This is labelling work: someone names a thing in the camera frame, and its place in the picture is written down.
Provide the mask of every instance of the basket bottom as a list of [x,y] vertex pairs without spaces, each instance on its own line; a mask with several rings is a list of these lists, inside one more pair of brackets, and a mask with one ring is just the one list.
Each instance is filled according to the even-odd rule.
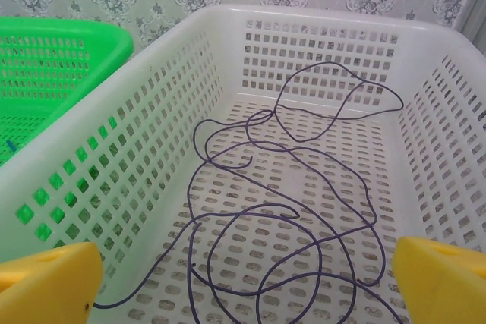
[[[273,99],[239,95],[227,105],[226,110],[219,112],[216,118],[228,115],[228,122],[243,120],[258,109],[270,109],[273,103]],[[313,107],[311,110],[324,114],[335,112],[323,107]],[[285,125],[300,137],[310,137],[327,125],[326,121],[301,112],[280,109],[279,116]],[[384,118],[338,121],[320,140],[305,145],[332,154],[358,171],[366,180],[371,201],[379,216],[375,228],[387,252],[385,275],[379,286],[372,290],[391,305],[402,317],[403,322],[410,323],[390,265],[396,241],[402,234],[396,200],[393,199],[392,185],[396,181],[392,181],[390,172],[393,167],[389,165],[393,146],[385,145],[384,121]],[[252,135],[255,139],[292,145],[292,141],[274,119],[263,126],[252,128]],[[213,139],[210,151],[217,153],[245,140],[244,128],[226,131]],[[246,163],[251,157],[254,158],[253,162],[244,170],[238,170],[239,174],[251,177],[301,201],[326,219],[339,233],[362,226],[359,217],[334,197],[325,181],[286,153],[269,153],[254,146],[240,146],[221,156],[218,161],[225,165],[238,165]],[[299,158],[323,172],[341,196],[371,220],[372,214],[365,200],[365,190],[361,182],[347,169],[325,156],[308,151],[302,151]],[[191,160],[194,163],[187,168],[194,171],[200,162],[195,162],[197,159]],[[188,180],[181,182],[179,187],[184,188],[170,194],[170,201],[179,201],[180,204],[176,209],[171,209],[172,212],[160,216],[159,231],[154,235],[156,242],[153,252],[147,256],[147,265],[139,267],[148,267],[148,262],[153,262],[172,243],[180,228],[190,220],[188,204],[183,204],[186,202],[187,183]],[[204,212],[240,212],[248,206],[260,203],[286,203],[274,193],[212,165],[203,167],[196,176],[191,188],[191,199],[196,215]],[[309,211],[294,207],[301,213],[298,223],[312,231],[317,239],[331,235],[329,228]],[[275,207],[263,211],[275,215],[281,212],[288,213],[287,210]],[[229,220],[230,218],[208,218],[197,233],[192,262],[196,263],[197,270],[203,277],[206,277],[208,252]],[[135,319],[140,323],[152,324],[194,321],[188,302],[186,282],[189,234],[190,230],[184,233],[138,295],[115,310],[119,316],[124,316],[128,322]],[[370,230],[357,231],[345,236],[343,240],[357,278],[368,282],[374,280],[380,270],[382,257]],[[260,280],[276,261],[310,242],[310,238],[302,230],[285,222],[241,217],[225,233],[214,252],[213,281],[233,290],[255,291]],[[346,257],[338,241],[322,243],[321,248],[323,272],[351,277]],[[313,247],[278,267],[269,277],[267,285],[293,275],[315,271],[317,265],[317,250]],[[263,322],[284,323],[294,319],[307,306],[315,282],[314,277],[302,278],[263,294],[260,301]],[[218,307],[211,290],[195,278],[193,283],[194,299],[201,322],[230,323]],[[254,297],[236,297],[224,293],[220,293],[219,297],[240,321],[256,322]],[[349,308],[351,299],[350,284],[332,278],[322,278],[317,299],[302,322],[338,322]],[[358,322],[385,324],[394,321],[392,314],[375,298],[358,289],[355,309],[347,323]]]

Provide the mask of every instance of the yellow plastic object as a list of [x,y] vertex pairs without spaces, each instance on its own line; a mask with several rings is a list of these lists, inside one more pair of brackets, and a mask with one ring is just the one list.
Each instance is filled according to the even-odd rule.
[[102,277],[94,243],[0,264],[0,323],[85,323]]
[[486,323],[486,254],[404,237],[393,273],[413,324]]

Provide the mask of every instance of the blue string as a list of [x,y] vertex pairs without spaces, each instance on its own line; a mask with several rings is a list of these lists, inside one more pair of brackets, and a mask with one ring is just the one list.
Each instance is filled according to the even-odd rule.
[[[339,109],[338,109],[338,111],[336,112],[335,115],[321,115],[321,114],[318,114],[318,113],[310,112],[306,109],[290,108],[290,107],[282,105],[280,103],[280,100],[282,98],[282,95],[283,95],[287,85],[291,82],[291,80],[295,76],[297,76],[298,74],[300,74],[302,72],[309,71],[312,68],[317,68],[319,66],[323,66],[323,65],[326,65],[326,64],[331,64],[331,65],[335,65],[339,68],[342,68],[347,73],[349,73],[351,78],[356,78],[360,81],[359,83],[357,83],[357,85],[355,85],[348,92],[348,94],[346,95],[346,97],[342,101],[341,106],[339,107]],[[382,111],[379,111],[379,112],[372,112],[372,113],[369,113],[369,114],[366,114],[366,115],[360,115],[359,117],[354,117],[354,118],[340,117],[340,114],[341,114],[345,104],[351,98],[351,95],[356,90],[360,90],[360,88],[362,88],[365,84],[375,85],[377,87],[382,88],[383,90],[390,92],[392,95],[394,95],[397,98],[400,106],[398,106],[396,108],[382,110]],[[357,74],[353,73],[348,68],[346,68],[345,66],[343,66],[343,65],[341,65],[337,62],[323,61],[323,62],[318,62],[316,64],[308,65],[307,67],[302,68],[301,70],[296,71],[293,75],[291,75],[286,80],[282,89],[280,90],[280,93],[279,93],[279,95],[276,99],[276,102],[275,102],[273,109],[260,110],[259,112],[255,112],[252,116],[250,116],[249,118],[247,118],[245,120],[237,121],[237,122],[233,122],[233,123],[224,123],[224,122],[217,121],[217,120],[214,120],[214,119],[204,119],[204,120],[200,121],[196,125],[196,127],[194,128],[193,144],[194,144],[194,150],[195,150],[196,154],[199,156],[199,158],[202,160],[202,163],[196,168],[193,175],[191,176],[191,180],[190,180],[190,182],[188,184],[188,188],[186,190],[186,198],[187,198],[187,201],[188,201],[188,208],[189,208],[189,213],[191,215],[191,220],[184,227],[182,227],[182,229],[177,234],[177,236],[172,241],[172,243],[169,245],[169,247],[166,249],[166,251],[159,257],[159,259],[156,260],[156,262],[149,269],[148,273],[145,275],[145,277],[143,278],[141,283],[127,297],[125,297],[124,299],[117,301],[113,304],[106,304],[105,305],[105,304],[94,303],[94,307],[97,308],[97,309],[112,309],[114,307],[118,307],[118,306],[126,303],[127,301],[129,301],[144,286],[144,284],[147,282],[149,277],[152,275],[153,271],[162,262],[162,260],[167,256],[167,254],[172,250],[172,248],[175,246],[176,242],[180,239],[182,234],[190,226],[192,226],[193,228],[192,228],[191,236],[189,238],[187,284],[188,284],[188,296],[189,296],[189,302],[190,302],[190,305],[191,305],[191,312],[193,314],[194,321],[197,324],[200,323],[200,320],[197,316],[197,311],[196,311],[195,302],[194,302],[194,295],[193,295],[193,292],[192,292],[192,284],[191,284],[192,275],[194,275],[198,280],[203,282],[205,285],[207,285],[211,289],[215,301],[217,302],[217,304],[221,308],[221,310],[224,312],[224,314],[226,314],[227,317],[229,317],[231,319],[231,321],[238,323],[238,324],[240,322],[229,312],[229,310],[225,307],[225,305],[223,304],[223,302],[219,298],[219,296],[217,294],[218,291],[225,292],[225,293],[231,294],[231,295],[240,296],[240,297],[253,297],[253,296],[255,296],[255,300],[256,300],[255,314],[256,314],[258,324],[262,324],[261,313],[260,313],[260,297],[261,297],[261,295],[264,294],[264,293],[267,293],[269,291],[275,290],[277,288],[281,288],[283,285],[286,285],[290,282],[293,282],[294,280],[298,280],[300,278],[305,278],[305,277],[316,277],[316,284],[315,284],[315,287],[314,287],[313,294],[310,297],[308,304],[305,306],[305,308],[292,321],[290,321],[289,324],[297,323],[297,321],[302,319],[306,315],[306,313],[310,310],[310,308],[312,307],[312,305],[314,304],[314,302],[316,300],[316,297],[317,297],[317,294],[318,294],[318,291],[319,291],[319,287],[320,287],[320,278],[321,277],[328,277],[328,278],[334,278],[334,279],[337,279],[337,280],[341,280],[341,281],[344,281],[344,282],[351,284],[352,287],[353,287],[352,299],[351,299],[351,302],[349,304],[349,308],[347,309],[345,315],[342,316],[341,319],[338,321],[338,324],[343,324],[350,317],[350,315],[353,311],[353,308],[355,306],[355,301],[356,301],[358,289],[364,290],[367,293],[369,293],[371,296],[376,298],[379,302],[381,302],[386,307],[387,310],[389,310],[392,313],[392,315],[394,316],[396,321],[399,324],[402,324],[403,321],[401,320],[399,315],[394,311],[394,309],[386,301],[384,301],[380,296],[375,294],[370,289],[370,287],[377,286],[380,283],[380,280],[383,278],[383,275],[385,273],[385,267],[386,267],[386,254],[385,254],[385,250],[384,250],[384,247],[383,247],[383,242],[381,241],[378,233],[376,232],[376,230],[374,228],[374,226],[377,224],[377,221],[378,221],[378,215],[377,215],[376,211],[374,210],[373,204],[371,203],[371,198],[370,198],[369,193],[368,193],[368,186],[367,186],[364,178],[358,172],[356,172],[352,168],[348,167],[346,164],[339,161],[335,157],[331,156],[329,153],[325,153],[324,151],[320,151],[318,149],[310,148],[310,147],[306,147],[306,146],[296,146],[296,147],[288,148],[287,146],[284,146],[281,143],[275,143],[275,142],[268,141],[268,140],[255,140],[251,136],[251,128],[258,126],[258,125],[265,124],[268,121],[270,121],[272,118],[275,118],[275,120],[277,121],[279,126],[286,132],[286,134],[293,141],[295,141],[296,143],[305,143],[305,142],[317,140],[320,137],[322,137],[325,133],[327,133],[327,131],[330,130],[330,128],[337,121],[357,121],[357,120],[369,118],[369,117],[372,117],[372,116],[375,116],[375,115],[387,113],[387,112],[396,112],[396,111],[402,110],[403,106],[404,106],[403,100],[400,98],[400,96],[395,91],[393,91],[389,87],[386,87],[386,86],[382,85],[381,83],[376,83],[376,82],[373,82],[373,81],[366,80],[362,77],[359,77]],[[284,108],[284,109],[294,111],[294,112],[307,113],[309,115],[313,115],[315,118],[322,118],[322,119],[330,120],[330,122],[324,128],[324,130],[321,131],[317,136],[310,137],[310,138],[307,138],[307,139],[305,139],[305,138],[304,139],[298,139],[298,138],[294,137],[292,135],[292,133],[288,130],[288,128],[286,128],[285,125],[281,122],[281,120],[278,116],[278,108]],[[205,142],[204,142],[204,154],[203,154],[197,148],[196,136],[197,136],[197,132],[198,132],[199,128],[201,128],[206,123],[217,124],[217,125],[222,126],[222,127],[219,130],[212,133],[205,140]],[[248,140],[245,141],[245,142],[241,142],[241,143],[235,143],[232,146],[224,149],[223,151],[216,153],[216,154],[213,154],[211,156],[210,153],[209,153],[209,150],[208,150],[209,145],[210,145],[210,141],[214,137],[217,137],[218,134],[221,134],[222,132],[230,131],[230,130],[236,129],[236,128],[244,128],[245,133],[246,133],[246,137],[247,137]],[[350,230],[343,232],[343,233],[338,233],[334,229],[334,227],[329,222],[327,222],[318,212],[315,212],[313,209],[309,208],[307,205],[299,202],[298,200],[296,200],[296,199],[294,199],[290,196],[285,195],[284,193],[279,192],[278,190],[275,190],[271,187],[265,186],[264,184],[260,183],[259,181],[256,181],[252,178],[249,178],[246,175],[238,173],[238,170],[242,170],[243,168],[247,168],[248,166],[251,165],[251,163],[253,162],[253,157],[250,157],[249,161],[247,161],[247,162],[241,161],[241,163],[237,166],[223,165],[220,162],[217,162],[218,157],[220,157],[220,156],[224,155],[225,153],[228,153],[228,152],[230,152],[230,151],[232,151],[232,150],[234,150],[234,149],[236,149],[240,146],[253,146],[255,148],[258,148],[258,149],[261,149],[261,150],[264,150],[264,151],[267,151],[267,152],[289,154],[292,157],[293,161],[296,161],[300,165],[304,166],[305,168],[307,168],[307,169],[311,170],[312,172],[314,172],[315,174],[319,175],[319,177],[323,181],[325,181],[326,184],[329,186],[329,188],[331,189],[333,194],[336,196],[337,200],[339,202],[341,202],[344,206],[346,206],[348,209],[350,209],[353,213],[355,213],[357,215],[357,217],[359,217],[359,219],[362,221],[363,225],[361,225],[357,228],[350,229]],[[332,160],[337,165],[341,166],[342,168],[344,168],[345,170],[350,172],[352,175],[354,175],[360,181],[362,187],[364,188],[364,195],[365,195],[365,198],[366,198],[366,202],[367,202],[368,207],[371,210],[371,213],[373,215],[373,219],[371,221],[368,221],[357,209],[355,209],[353,206],[348,204],[346,202],[346,200],[339,195],[338,191],[334,188],[333,184],[330,182],[330,180],[322,172],[317,170],[314,166],[309,165],[308,163],[306,163],[305,161],[300,159],[296,155],[296,152],[301,152],[301,151],[308,151],[308,152],[320,154],[320,155],[326,157],[327,159]],[[258,187],[261,187],[262,189],[264,189],[266,191],[274,193],[278,197],[284,199],[287,203],[262,203],[262,204],[256,204],[256,205],[250,206],[246,209],[243,209],[241,212],[231,212],[231,213],[208,212],[208,213],[203,213],[203,214],[200,214],[200,215],[195,215],[194,211],[193,211],[193,203],[191,202],[190,191],[191,191],[192,185],[194,183],[194,180],[195,180],[198,172],[206,165],[212,165],[212,166],[214,166],[218,169],[221,169],[221,170],[223,170],[223,171],[225,171],[225,172],[227,172],[231,175],[237,176],[240,179],[244,179],[246,181],[249,181],[252,184],[257,185]],[[329,230],[333,233],[333,235],[326,237],[326,238],[322,238],[322,239],[316,239],[316,237],[308,229],[306,229],[304,226],[298,224],[295,221],[296,219],[300,218],[300,214],[297,212],[297,210],[292,208],[290,204],[295,204],[296,206],[299,206],[300,208],[302,208],[303,211],[306,211],[306,212],[309,212],[310,214],[312,214],[322,224],[327,226],[329,228]],[[267,214],[267,213],[263,213],[263,212],[254,212],[254,210],[256,210],[256,209],[264,209],[264,208],[268,208],[268,207],[271,207],[271,206],[287,209],[292,214],[288,215],[288,214],[282,213],[280,215],[274,215],[274,214]],[[267,273],[264,275],[264,278],[260,281],[258,289],[254,292],[236,291],[236,290],[232,290],[232,289],[228,289],[228,288],[216,285],[216,284],[213,283],[212,276],[211,276],[211,261],[212,261],[211,258],[214,255],[214,251],[215,251],[218,243],[221,241],[224,233],[231,227],[231,225],[237,219],[244,217],[244,216],[255,216],[255,217],[261,217],[261,218],[266,218],[266,219],[275,219],[275,220],[278,220],[278,221],[281,221],[281,222],[286,222],[286,223],[288,223],[292,226],[295,226],[296,228],[300,229],[301,231],[303,231],[311,239],[311,243],[301,247],[300,249],[298,249],[298,250],[296,250],[296,251],[294,251],[290,254],[287,254],[282,259],[280,259],[278,262],[276,262],[267,271]],[[192,247],[194,246],[194,239],[197,235],[199,227],[202,226],[204,219],[208,218],[208,217],[231,217],[232,219],[224,227],[224,229],[221,230],[217,239],[213,242],[213,245],[210,248],[210,252],[207,255],[207,264],[206,264],[206,266],[207,266],[207,272],[206,272],[207,278],[204,278],[199,272],[197,272],[194,269],[195,264],[192,263],[193,262],[193,260],[192,260]],[[343,238],[345,236],[352,234],[352,233],[355,233],[357,231],[363,231],[365,229],[369,229],[371,231],[371,233],[373,234],[374,238],[376,239],[378,246],[380,248],[380,257],[381,257],[380,271],[379,271],[377,277],[375,278],[375,280],[372,280],[371,282],[368,282],[368,283],[363,282],[359,278],[356,278],[355,269],[354,269],[354,266],[352,264],[351,257],[349,255],[349,251],[348,251],[346,244],[343,240]],[[342,275],[334,275],[334,274],[323,272],[322,251],[321,251],[320,245],[324,242],[329,242],[329,241],[334,241],[334,240],[337,240],[339,242],[339,244],[342,248],[342,251],[346,256],[346,261],[347,261],[347,264],[348,264],[348,267],[349,267],[349,271],[351,272],[351,278],[347,278],[347,277],[342,276]],[[318,257],[318,263],[319,263],[319,266],[318,266],[318,269],[317,269],[316,272],[308,272],[308,273],[305,273],[305,274],[296,275],[296,276],[293,276],[291,278],[287,278],[287,279],[285,279],[281,282],[278,282],[276,284],[264,287],[264,285],[267,282],[267,279],[269,278],[271,273],[275,269],[277,269],[280,265],[282,265],[287,260],[290,260],[292,257],[294,257],[294,256],[296,256],[296,255],[298,255],[302,252],[305,252],[307,250],[313,249],[313,248],[315,248],[317,250],[317,257]]]
[[14,146],[14,144],[10,140],[7,140],[7,146],[8,146],[8,148],[11,149],[12,152],[17,151],[17,147]]

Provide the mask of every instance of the purple cord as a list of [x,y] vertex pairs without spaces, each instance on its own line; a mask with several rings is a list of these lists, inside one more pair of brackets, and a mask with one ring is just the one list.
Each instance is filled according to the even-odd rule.
[[[338,111],[337,111],[337,113],[335,115],[330,115],[330,116],[321,115],[321,114],[318,114],[318,113],[310,112],[310,111],[308,111],[306,109],[290,108],[290,107],[284,106],[284,105],[282,105],[282,104],[279,103],[280,100],[281,100],[281,98],[282,98],[282,95],[283,95],[283,93],[284,93],[284,91],[285,91],[285,89],[287,87],[287,85],[289,84],[289,82],[295,76],[297,76],[298,74],[300,74],[302,72],[309,71],[312,68],[316,68],[318,66],[322,66],[322,65],[325,65],[325,64],[334,64],[335,66],[338,66],[338,67],[342,68],[343,70],[345,70],[346,72],[348,72],[351,75],[351,77],[354,77],[354,78],[356,78],[356,79],[358,79],[358,80],[361,81],[360,83],[358,83],[356,86],[354,86],[349,91],[349,93],[344,98],[341,106],[339,107],[339,109],[338,109]],[[383,110],[383,111],[379,111],[379,112],[373,112],[373,113],[370,113],[370,114],[367,114],[367,115],[362,115],[362,116],[355,117],[355,118],[342,118],[342,117],[340,117],[339,115],[340,115],[341,111],[343,110],[345,104],[348,102],[348,100],[351,97],[351,95],[356,90],[358,90],[360,87],[362,87],[366,83],[369,83],[369,84],[372,84],[372,85],[381,87],[381,88],[383,88],[383,89],[391,92],[399,100],[400,107],[399,108],[394,108],[394,109],[387,109],[387,110]],[[223,122],[220,122],[220,121],[216,121],[214,119],[204,119],[204,120],[200,121],[196,125],[196,127],[194,128],[193,144],[194,144],[194,150],[195,150],[196,154],[200,157],[200,159],[203,162],[194,171],[194,173],[193,173],[193,175],[191,177],[191,180],[189,182],[188,189],[187,189],[187,193],[186,193],[187,200],[188,200],[188,208],[189,208],[189,212],[191,214],[191,220],[180,230],[180,232],[175,237],[174,241],[170,244],[169,248],[167,248],[167,250],[152,265],[152,267],[150,268],[149,272],[145,275],[145,277],[142,280],[142,282],[126,298],[124,298],[124,299],[122,299],[122,300],[120,300],[120,301],[118,301],[116,303],[109,304],[109,305],[102,305],[102,304],[94,303],[94,307],[97,308],[97,309],[112,309],[114,307],[118,307],[118,306],[126,303],[127,301],[129,301],[143,287],[143,285],[149,279],[150,275],[153,273],[153,271],[155,270],[155,268],[159,265],[160,262],[162,262],[162,260],[166,257],[166,255],[169,253],[169,251],[175,246],[176,242],[179,240],[179,238],[182,236],[182,234],[186,231],[186,229],[189,226],[194,225],[193,226],[193,230],[191,232],[191,236],[189,238],[188,267],[187,267],[188,277],[187,277],[187,281],[188,281],[188,296],[189,296],[189,302],[190,302],[190,305],[191,305],[191,311],[192,311],[192,314],[193,314],[193,317],[194,317],[194,321],[197,324],[200,324],[200,320],[199,320],[199,318],[197,316],[197,311],[196,311],[195,303],[194,303],[194,295],[192,293],[192,284],[191,284],[191,277],[192,277],[192,275],[194,275],[198,280],[200,280],[201,282],[203,282],[205,285],[207,285],[211,289],[211,291],[213,293],[213,296],[214,296],[214,299],[218,303],[218,305],[221,308],[221,310],[227,315],[227,317],[229,317],[231,319],[231,321],[233,321],[235,323],[238,323],[238,324],[240,322],[225,308],[224,304],[222,303],[222,301],[220,300],[220,298],[219,298],[219,296],[217,294],[217,291],[222,291],[222,292],[226,292],[227,294],[232,294],[232,295],[241,296],[241,297],[255,296],[255,298],[256,298],[256,317],[257,317],[257,322],[258,322],[258,324],[262,324],[261,314],[260,314],[260,296],[262,294],[264,294],[264,293],[266,293],[268,291],[271,291],[271,290],[275,290],[277,288],[280,288],[283,285],[286,285],[286,284],[288,284],[290,282],[293,282],[294,280],[298,280],[298,279],[304,278],[304,277],[314,277],[314,276],[316,277],[316,285],[315,285],[314,292],[313,292],[313,294],[312,294],[312,296],[311,296],[311,298],[310,298],[307,306],[302,310],[302,312],[297,317],[295,317],[291,322],[289,322],[289,324],[295,324],[295,323],[297,323],[297,321],[299,321],[302,317],[304,317],[304,315],[310,310],[311,306],[314,304],[315,299],[317,297],[317,294],[318,294],[318,291],[319,291],[319,287],[320,287],[320,278],[321,277],[335,278],[335,279],[338,279],[338,280],[341,280],[341,281],[344,281],[344,282],[348,282],[349,284],[352,284],[353,285],[353,293],[352,293],[351,303],[349,305],[349,308],[348,308],[346,314],[338,321],[338,324],[343,324],[349,318],[349,316],[351,315],[352,310],[353,310],[354,305],[355,305],[356,295],[357,295],[357,289],[358,288],[360,288],[360,289],[368,292],[371,296],[373,296],[374,298],[376,298],[377,300],[379,300],[393,314],[393,316],[395,317],[396,321],[399,324],[402,324],[403,321],[401,320],[401,318],[399,317],[399,315],[393,310],[393,308],[386,301],[384,301],[380,296],[378,296],[377,294],[375,294],[369,288],[369,287],[378,285],[379,282],[380,282],[380,280],[383,278],[383,275],[384,275],[384,272],[385,272],[385,267],[386,267],[386,259],[385,259],[385,256],[386,255],[385,255],[385,250],[384,250],[384,247],[383,247],[383,243],[382,243],[380,237],[378,236],[376,230],[374,229],[374,226],[376,225],[377,220],[378,220],[378,215],[377,215],[376,211],[374,210],[373,204],[371,203],[371,198],[369,197],[369,193],[368,193],[368,186],[367,186],[364,178],[362,178],[361,175],[358,172],[354,171],[352,168],[348,167],[347,165],[345,165],[344,163],[342,163],[338,159],[334,158],[329,153],[325,153],[325,152],[320,151],[318,149],[314,149],[314,148],[310,148],[310,147],[305,147],[305,146],[296,146],[296,147],[288,148],[288,147],[284,146],[283,144],[274,143],[274,142],[271,142],[271,141],[268,141],[268,140],[254,140],[251,137],[250,128],[251,127],[254,127],[254,126],[258,126],[258,125],[265,124],[270,119],[275,118],[275,120],[277,121],[277,123],[279,124],[279,126],[286,132],[286,134],[293,141],[295,141],[296,143],[304,143],[304,142],[309,142],[309,141],[317,140],[318,138],[322,137],[336,123],[336,121],[357,121],[357,120],[361,120],[361,119],[364,119],[364,118],[368,118],[368,117],[371,117],[371,116],[374,116],[374,115],[383,114],[383,113],[386,113],[386,112],[399,111],[399,110],[402,110],[403,109],[403,106],[404,106],[404,103],[403,103],[402,99],[400,98],[400,96],[395,91],[393,91],[392,89],[390,89],[389,87],[386,87],[386,86],[384,86],[384,85],[382,85],[380,83],[375,83],[373,81],[369,81],[369,80],[363,79],[363,78],[359,77],[357,74],[355,74],[352,71],[350,71],[345,66],[343,66],[343,65],[341,65],[341,64],[339,64],[337,62],[324,61],[324,62],[319,62],[319,63],[316,63],[316,64],[308,65],[307,67],[302,68],[299,71],[296,71],[291,77],[289,77],[287,79],[287,81],[284,83],[282,89],[280,90],[279,96],[276,99],[276,102],[275,102],[275,105],[273,107],[273,110],[268,110],[268,109],[266,109],[266,110],[260,110],[259,112],[254,113],[248,119],[243,120],[243,121],[237,121],[237,122],[234,122],[234,123],[223,123]],[[330,119],[330,123],[316,137],[311,137],[311,138],[301,139],[300,140],[300,139],[297,139],[296,137],[294,137],[292,135],[292,133],[280,121],[279,116],[278,116],[278,112],[277,112],[278,107],[282,107],[284,109],[288,109],[288,110],[291,110],[291,111],[294,111],[294,112],[307,113],[307,114],[313,115],[316,118]],[[199,149],[197,148],[196,134],[197,134],[197,131],[198,131],[199,127],[202,126],[205,123],[208,123],[208,122],[209,123],[214,123],[214,124],[221,125],[221,126],[223,126],[223,128],[221,128],[221,129],[217,130],[216,132],[212,133],[206,139],[206,141],[204,142],[204,154],[205,154],[205,156],[203,156],[200,153]],[[229,148],[226,148],[223,151],[221,151],[219,153],[216,153],[213,156],[210,156],[210,154],[208,152],[208,146],[210,144],[210,141],[215,136],[217,136],[218,134],[222,133],[223,131],[229,131],[229,130],[235,129],[235,128],[244,128],[245,129],[246,136],[248,138],[248,141],[242,142],[242,143],[233,144]],[[294,161],[300,163],[305,168],[307,168],[307,169],[311,170],[312,172],[316,173],[317,175],[319,175],[320,178],[322,178],[327,183],[327,185],[329,186],[329,188],[331,189],[331,191],[334,193],[334,195],[336,196],[336,198],[338,199],[338,201],[341,202],[344,206],[346,206],[346,208],[348,208],[351,211],[353,211],[362,220],[363,225],[360,226],[360,227],[357,227],[357,228],[353,228],[353,229],[348,230],[348,231],[343,232],[343,233],[338,233],[333,228],[333,226],[330,223],[326,222],[326,220],[323,219],[317,212],[315,212],[314,210],[312,210],[311,208],[309,208],[305,204],[299,202],[298,200],[296,200],[296,199],[294,199],[292,197],[289,197],[289,196],[285,195],[284,193],[280,193],[278,190],[274,190],[271,187],[267,187],[267,186],[263,185],[262,183],[253,180],[252,178],[249,178],[249,177],[247,177],[247,176],[245,176],[243,174],[239,174],[237,172],[237,170],[240,170],[240,169],[243,169],[243,168],[247,168],[248,166],[250,166],[250,164],[253,162],[253,156],[250,157],[250,159],[249,159],[248,162],[243,162],[242,164],[240,164],[238,166],[221,165],[218,162],[215,162],[215,159],[217,159],[219,156],[221,156],[221,155],[223,155],[223,154],[225,154],[225,153],[227,153],[227,152],[229,152],[229,151],[231,151],[231,150],[233,150],[233,149],[235,149],[237,147],[240,147],[240,146],[254,146],[254,147],[258,148],[258,149],[262,149],[264,151],[272,152],[272,153],[288,153],[293,158]],[[329,179],[327,179],[326,176],[322,172],[318,171],[315,167],[313,167],[313,166],[309,165],[308,163],[304,162],[302,159],[300,159],[299,157],[297,157],[296,154],[294,154],[294,152],[296,152],[296,151],[303,151],[303,150],[306,150],[308,152],[317,153],[317,154],[320,154],[322,156],[325,156],[328,159],[331,159],[336,164],[340,165],[342,168],[344,168],[345,170],[351,172],[351,174],[353,174],[354,176],[356,176],[358,178],[358,180],[361,182],[361,184],[362,184],[362,186],[364,188],[364,194],[365,194],[365,197],[366,197],[366,201],[367,201],[368,207],[370,208],[370,210],[371,210],[371,212],[373,214],[373,217],[374,217],[372,222],[369,222],[357,209],[355,209],[350,204],[348,204],[338,194],[338,192],[336,191],[336,189],[334,188],[334,186],[331,184],[331,182],[329,181]],[[217,212],[210,212],[210,213],[204,213],[204,214],[200,214],[200,215],[194,215],[194,211],[193,211],[193,208],[192,208],[192,202],[191,202],[191,194],[190,194],[191,187],[192,187],[192,184],[194,183],[194,180],[195,180],[195,178],[197,176],[197,173],[205,165],[208,165],[208,164],[213,165],[216,168],[219,168],[219,169],[221,169],[223,171],[226,171],[229,174],[232,174],[234,176],[238,176],[239,178],[245,179],[246,181],[249,181],[252,184],[257,185],[258,187],[261,187],[264,190],[267,190],[267,191],[269,191],[271,193],[274,193],[275,195],[277,195],[279,197],[282,197],[288,203],[293,203],[293,204],[295,204],[297,206],[300,206],[302,209],[307,210],[310,214],[312,214],[313,216],[315,216],[316,218],[318,218],[321,223],[323,223],[325,226],[327,226],[332,231],[333,235],[330,236],[330,237],[322,238],[322,239],[316,239],[316,237],[313,236],[313,234],[308,229],[306,229],[304,226],[298,224],[295,221],[295,219],[299,219],[300,218],[300,214],[297,212],[297,210],[295,210],[294,208],[292,208],[287,203],[285,203],[285,204],[284,203],[263,203],[263,204],[257,204],[257,205],[253,205],[251,207],[248,207],[246,209],[243,209],[241,212],[236,212],[236,213],[228,213],[228,212],[220,212],[220,213],[217,213]],[[277,207],[281,207],[283,209],[289,209],[293,213],[293,215],[287,216],[287,215],[284,215],[283,213],[280,214],[280,215],[271,215],[271,214],[266,214],[266,213],[262,213],[262,212],[251,212],[251,210],[261,209],[261,208],[267,208],[269,206],[277,206]],[[210,216],[211,217],[232,217],[232,219],[231,219],[231,221],[228,224],[226,224],[226,226],[224,227],[224,229],[221,230],[221,232],[219,233],[217,239],[214,241],[214,243],[213,243],[213,245],[212,245],[212,247],[210,249],[210,252],[209,252],[209,254],[207,256],[207,278],[204,278],[201,274],[199,274],[194,269],[195,264],[193,265],[193,263],[192,263],[192,247],[194,245],[194,239],[195,239],[195,236],[197,234],[197,230],[203,224],[202,223],[202,220],[204,218],[210,217]],[[263,217],[263,218],[266,218],[266,219],[277,219],[277,220],[280,220],[282,222],[286,222],[286,223],[288,223],[290,225],[295,226],[296,228],[300,229],[301,231],[303,231],[312,240],[312,243],[309,243],[306,246],[304,246],[304,247],[302,247],[302,248],[294,251],[293,253],[288,254],[287,256],[283,257],[281,260],[279,260],[278,262],[276,262],[270,268],[270,270],[265,274],[264,278],[260,282],[260,285],[258,287],[258,290],[255,291],[255,292],[234,291],[232,289],[228,289],[228,288],[224,288],[224,287],[215,285],[213,283],[213,280],[212,280],[212,277],[211,277],[211,257],[214,254],[214,251],[215,251],[215,249],[217,247],[217,244],[221,241],[221,239],[223,238],[223,235],[231,227],[231,225],[238,218],[241,218],[243,216],[257,216],[257,217]],[[346,245],[345,245],[344,241],[342,240],[342,238],[345,237],[348,234],[355,233],[357,231],[363,231],[365,229],[370,229],[370,231],[373,233],[373,236],[376,238],[376,240],[378,242],[378,245],[380,247],[380,254],[381,254],[381,261],[382,261],[381,270],[380,270],[377,278],[375,280],[373,280],[371,283],[365,283],[365,282],[363,282],[360,279],[357,279],[355,277],[355,270],[354,270],[354,267],[352,265],[351,257],[349,256],[348,249],[346,248]],[[341,275],[334,275],[334,274],[322,272],[323,264],[322,264],[322,251],[321,251],[320,245],[322,243],[324,243],[324,242],[333,241],[333,240],[338,240],[338,242],[341,245],[341,248],[342,248],[343,253],[346,255],[346,260],[347,260],[347,263],[349,265],[349,270],[351,272],[351,278],[347,278],[347,277],[341,276]],[[296,256],[296,255],[298,255],[298,254],[300,254],[300,253],[302,253],[302,252],[304,252],[306,250],[311,249],[312,247],[316,247],[317,248],[317,253],[318,253],[319,268],[318,268],[318,270],[316,272],[308,272],[308,273],[305,273],[305,274],[296,275],[296,276],[293,276],[291,278],[287,278],[286,280],[283,280],[283,281],[281,281],[279,283],[276,283],[274,285],[271,285],[271,286],[268,286],[268,287],[264,288],[264,285],[267,282],[268,277],[270,276],[270,274],[277,267],[279,267],[280,265],[282,265],[285,261],[291,259],[292,257],[294,257],[294,256]]]

